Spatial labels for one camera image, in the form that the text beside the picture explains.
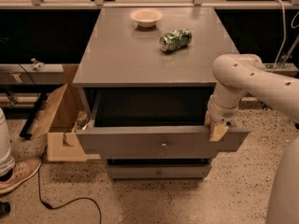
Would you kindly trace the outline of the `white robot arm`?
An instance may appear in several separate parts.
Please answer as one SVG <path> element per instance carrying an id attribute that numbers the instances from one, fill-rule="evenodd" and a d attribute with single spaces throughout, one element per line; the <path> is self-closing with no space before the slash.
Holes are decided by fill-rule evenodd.
<path id="1" fill-rule="evenodd" d="M 254 54 L 225 54 L 213 62 L 217 84 L 205 120 L 211 141 L 225 136 L 227 122 L 237 114 L 247 93 L 299 123 L 299 80 L 265 72 L 262 66 L 261 58 Z M 299 224 L 299 137 L 289 144 L 279 162 L 265 224 Z"/>

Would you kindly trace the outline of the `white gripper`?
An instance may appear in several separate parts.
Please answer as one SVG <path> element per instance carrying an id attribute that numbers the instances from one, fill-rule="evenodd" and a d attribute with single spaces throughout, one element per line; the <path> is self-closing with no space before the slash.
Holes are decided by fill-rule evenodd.
<path id="1" fill-rule="evenodd" d="M 209 140 L 211 142 L 218 142 L 225 136 L 228 131 L 226 122 L 232 120 L 238 110 L 239 99 L 236 96 L 229 95 L 220 99 L 217 99 L 215 95 L 209 97 L 204 125 L 210 126 Z"/>

